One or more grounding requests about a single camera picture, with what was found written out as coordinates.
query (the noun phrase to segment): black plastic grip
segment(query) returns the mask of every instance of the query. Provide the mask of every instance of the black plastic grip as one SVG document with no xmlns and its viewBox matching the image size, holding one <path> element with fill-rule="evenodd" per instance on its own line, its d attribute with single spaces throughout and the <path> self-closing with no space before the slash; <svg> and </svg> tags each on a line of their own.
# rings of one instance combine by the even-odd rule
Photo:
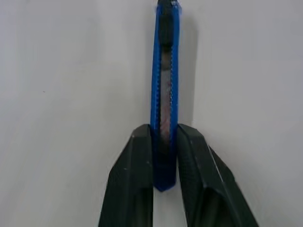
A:
<svg viewBox="0 0 303 227">
<path fill-rule="evenodd" d="M 234 177 L 198 130 L 179 125 L 178 164 L 188 227 L 257 227 Z"/>
<path fill-rule="evenodd" d="M 112 167 L 99 227 L 152 227 L 152 141 L 147 124 L 135 129 Z"/>
</svg>

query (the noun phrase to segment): white background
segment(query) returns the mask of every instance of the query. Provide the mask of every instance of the white background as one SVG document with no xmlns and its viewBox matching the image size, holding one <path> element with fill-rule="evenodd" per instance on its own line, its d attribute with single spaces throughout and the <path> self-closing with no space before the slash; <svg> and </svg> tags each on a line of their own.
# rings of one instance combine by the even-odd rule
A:
<svg viewBox="0 0 303 227">
<path fill-rule="evenodd" d="M 302 226 L 303 2 L 180 4 L 179 121 L 260 226 Z M 155 5 L 1 0 L 1 227 L 97 225 L 111 166 L 149 122 Z M 154 226 L 186 226 L 178 187 L 154 200 Z"/>
</svg>

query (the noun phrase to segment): gray surface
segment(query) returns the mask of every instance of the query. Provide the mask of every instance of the gray surface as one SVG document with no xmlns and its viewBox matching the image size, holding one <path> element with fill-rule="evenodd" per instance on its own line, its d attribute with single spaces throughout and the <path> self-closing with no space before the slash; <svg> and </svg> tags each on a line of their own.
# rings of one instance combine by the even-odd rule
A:
<svg viewBox="0 0 303 227">
<path fill-rule="evenodd" d="M 149 122 L 155 4 L 0 2 L 1 227 L 96 226 L 111 166 Z M 302 1 L 181 5 L 180 121 L 260 226 L 302 226 Z M 155 226 L 185 226 L 177 195 L 155 192 Z"/>
</svg>

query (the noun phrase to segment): white wall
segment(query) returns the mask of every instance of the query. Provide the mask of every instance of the white wall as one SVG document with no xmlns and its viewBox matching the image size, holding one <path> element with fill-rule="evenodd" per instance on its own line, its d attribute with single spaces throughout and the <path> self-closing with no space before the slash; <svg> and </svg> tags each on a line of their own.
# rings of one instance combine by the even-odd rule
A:
<svg viewBox="0 0 303 227">
<path fill-rule="evenodd" d="M 111 166 L 149 122 L 155 5 L 0 2 L 1 227 L 96 226 Z M 302 1 L 181 5 L 180 122 L 234 172 L 260 226 L 302 226 Z M 178 188 L 155 195 L 155 226 L 185 226 Z"/>
</svg>

